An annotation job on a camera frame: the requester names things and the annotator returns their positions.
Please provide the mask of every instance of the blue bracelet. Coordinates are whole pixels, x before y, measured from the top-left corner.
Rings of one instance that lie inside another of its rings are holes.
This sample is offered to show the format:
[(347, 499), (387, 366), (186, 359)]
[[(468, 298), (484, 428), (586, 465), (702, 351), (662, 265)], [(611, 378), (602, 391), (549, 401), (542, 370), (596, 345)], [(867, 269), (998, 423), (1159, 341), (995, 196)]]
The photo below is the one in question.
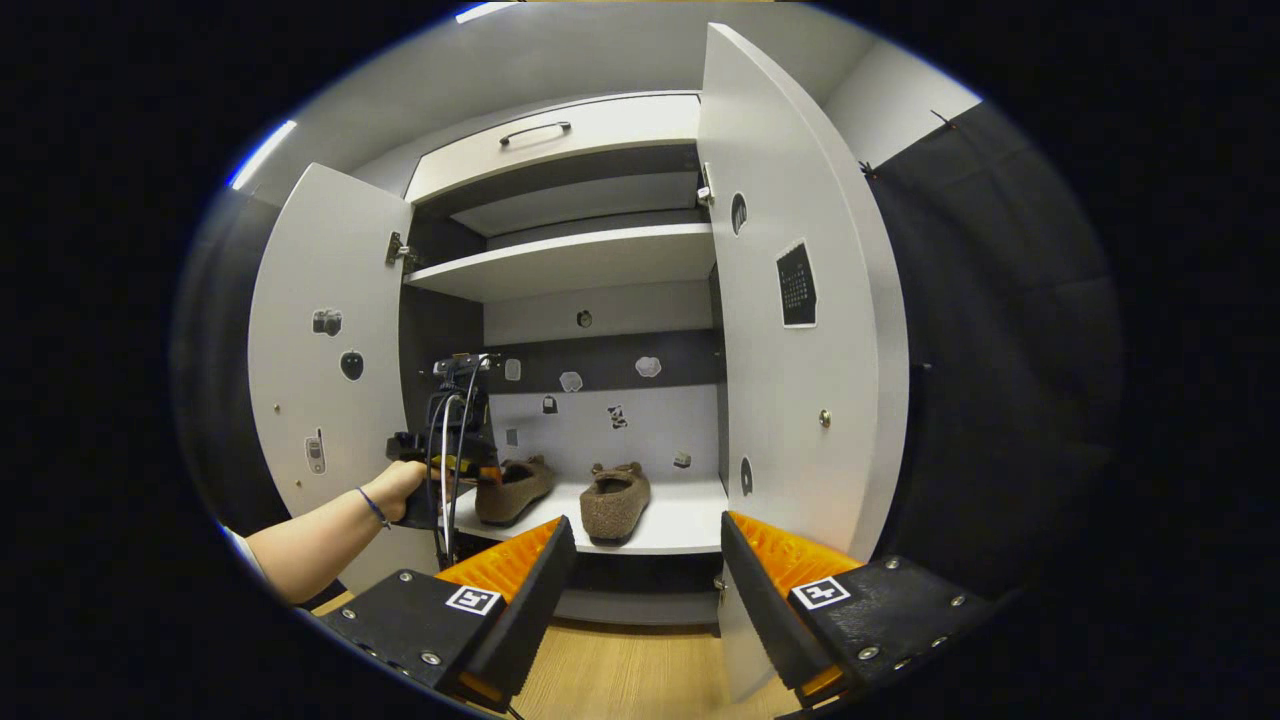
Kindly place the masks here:
[(365, 491), (362, 488), (356, 488), (356, 489), (360, 491), (360, 495), (365, 497), (365, 502), (367, 502), (369, 507), (374, 511), (374, 514), (378, 515), (378, 520), (381, 521), (383, 527), (387, 528), (388, 530), (392, 529), (392, 524), (387, 521), (387, 515), (383, 515), (383, 511), (379, 510), (376, 505), (374, 505), (374, 501), (369, 500), (369, 496), (365, 495)]

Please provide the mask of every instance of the human arm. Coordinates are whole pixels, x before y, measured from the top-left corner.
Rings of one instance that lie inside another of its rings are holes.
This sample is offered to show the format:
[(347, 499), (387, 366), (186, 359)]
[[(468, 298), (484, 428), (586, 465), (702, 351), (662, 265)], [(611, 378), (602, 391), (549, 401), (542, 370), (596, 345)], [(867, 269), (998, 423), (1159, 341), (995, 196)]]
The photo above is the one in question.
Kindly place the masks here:
[[(404, 516), (406, 498), (426, 475), (425, 464), (397, 460), (361, 489), (396, 521)], [(381, 529), (365, 498), (351, 489), (246, 541), (266, 582), (287, 602), (300, 603), (326, 588)]]

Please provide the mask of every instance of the brown slipper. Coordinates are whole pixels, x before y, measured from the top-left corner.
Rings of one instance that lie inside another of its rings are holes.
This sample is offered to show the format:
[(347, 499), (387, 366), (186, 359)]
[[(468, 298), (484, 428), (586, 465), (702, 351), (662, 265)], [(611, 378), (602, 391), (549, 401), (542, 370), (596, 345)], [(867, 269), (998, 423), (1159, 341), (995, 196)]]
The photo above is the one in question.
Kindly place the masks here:
[(502, 468), (502, 484), (476, 487), (476, 516), (485, 525), (509, 528), (552, 491), (554, 473), (541, 455), (526, 462), (507, 460)]
[(594, 479), (579, 496), (582, 529), (594, 544), (626, 544), (640, 514), (649, 506), (649, 479), (639, 462), (605, 470), (591, 468)]

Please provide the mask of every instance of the drawer handle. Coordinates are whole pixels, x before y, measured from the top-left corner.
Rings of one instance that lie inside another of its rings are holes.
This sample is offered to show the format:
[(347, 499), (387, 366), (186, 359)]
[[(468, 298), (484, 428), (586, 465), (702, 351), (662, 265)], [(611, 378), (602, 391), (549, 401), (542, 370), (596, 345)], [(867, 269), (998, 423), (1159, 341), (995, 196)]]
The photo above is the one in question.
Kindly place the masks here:
[(571, 126), (568, 123), (566, 123), (566, 122), (547, 123), (545, 126), (534, 126), (531, 128), (517, 129), (516, 132), (513, 132), (513, 133), (511, 133), (508, 136), (503, 136), (500, 140), (498, 140), (498, 145), (503, 145), (503, 146), (509, 145), (511, 143), (511, 138), (516, 137), (517, 135), (520, 135), (522, 132), (529, 132), (529, 131), (535, 131), (535, 129), (543, 129), (543, 128), (549, 128), (549, 127), (556, 127), (556, 126), (559, 126), (559, 128), (562, 131), (564, 131), (564, 132), (568, 132), (571, 129)]

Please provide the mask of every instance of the hand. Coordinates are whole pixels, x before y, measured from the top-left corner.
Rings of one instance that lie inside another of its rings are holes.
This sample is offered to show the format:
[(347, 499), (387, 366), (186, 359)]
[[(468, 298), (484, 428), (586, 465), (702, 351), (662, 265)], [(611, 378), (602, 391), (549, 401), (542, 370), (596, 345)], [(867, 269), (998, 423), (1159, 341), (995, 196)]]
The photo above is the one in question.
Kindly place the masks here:
[[(436, 471), (436, 477), (439, 477), (439, 471)], [(394, 523), (404, 518), (404, 501), (422, 484), (424, 478), (426, 478), (425, 462), (397, 460), (362, 489), (370, 500), (378, 503), (383, 515)]]

